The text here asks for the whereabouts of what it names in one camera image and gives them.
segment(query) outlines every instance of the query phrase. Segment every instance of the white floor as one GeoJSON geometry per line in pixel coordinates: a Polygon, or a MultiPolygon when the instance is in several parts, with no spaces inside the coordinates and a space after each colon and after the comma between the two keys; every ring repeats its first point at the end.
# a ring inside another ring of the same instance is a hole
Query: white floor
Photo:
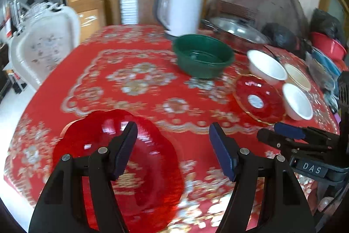
{"type": "Polygon", "coordinates": [[[0,197],[13,217],[27,232],[34,209],[3,180],[2,171],[17,123],[34,93],[30,86],[20,94],[16,94],[11,88],[0,103],[0,197]]]}

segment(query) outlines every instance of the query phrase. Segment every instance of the green plastic basin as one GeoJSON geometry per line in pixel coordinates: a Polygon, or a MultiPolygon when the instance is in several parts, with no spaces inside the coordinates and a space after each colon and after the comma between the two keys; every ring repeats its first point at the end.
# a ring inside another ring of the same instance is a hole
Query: green plastic basin
{"type": "Polygon", "coordinates": [[[177,64],[185,73],[203,79],[218,77],[234,61],[227,44],[204,35],[183,35],[173,41],[177,64]]]}

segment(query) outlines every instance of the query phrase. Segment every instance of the electric kettle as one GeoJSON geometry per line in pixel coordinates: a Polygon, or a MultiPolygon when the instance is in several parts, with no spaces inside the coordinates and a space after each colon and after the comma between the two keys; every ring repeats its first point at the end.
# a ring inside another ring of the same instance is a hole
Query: electric kettle
{"type": "Polygon", "coordinates": [[[155,0],[155,19],[164,26],[165,33],[179,37],[196,34],[203,0],[155,0]]]}

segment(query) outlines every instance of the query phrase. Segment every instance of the large red plate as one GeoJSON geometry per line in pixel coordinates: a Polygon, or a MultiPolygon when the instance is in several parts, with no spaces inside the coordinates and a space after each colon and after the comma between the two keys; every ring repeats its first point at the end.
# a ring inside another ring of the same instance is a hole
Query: large red plate
{"type": "MultiPolygon", "coordinates": [[[[81,157],[107,146],[129,121],[136,122],[138,137],[125,173],[112,183],[115,197],[130,232],[158,232],[174,218],[184,181],[173,145],[149,120],[123,110],[92,112],[62,131],[53,166],[63,154],[81,157]]],[[[98,229],[87,177],[83,192],[89,225],[98,229]]]]}
{"type": "Polygon", "coordinates": [[[273,125],[285,115],[282,96],[263,79],[241,75],[235,81],[233,94],[240,107],[261,123],[273,125]]]}

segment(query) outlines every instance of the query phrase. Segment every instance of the red plate with gold rim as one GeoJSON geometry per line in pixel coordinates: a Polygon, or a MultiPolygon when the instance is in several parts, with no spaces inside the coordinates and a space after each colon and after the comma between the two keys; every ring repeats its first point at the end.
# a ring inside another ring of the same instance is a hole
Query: red plate with gold rim
{"type": "MultiPolygon", "coordinates": [[[[53,151],[53,166],[62,155],[90,155],[122,133],[129,121],[138,127],[138,137],[125,173],[112,182],[119,208],[130,232],[158,232],[174,218],[184,191],[175,148],[149,120],[127,111],[95,111],[62,131],[53,151]]],[[[90,227],[98,229],[88,177],[83,194],[90,227]]]]}
{"type": "Polygon", "coordinates": [[[273,125],[285,115],[282,96],[265,80],[241,75],[235,81],[233,95],[239,106],[256,121],[273,125]]]}

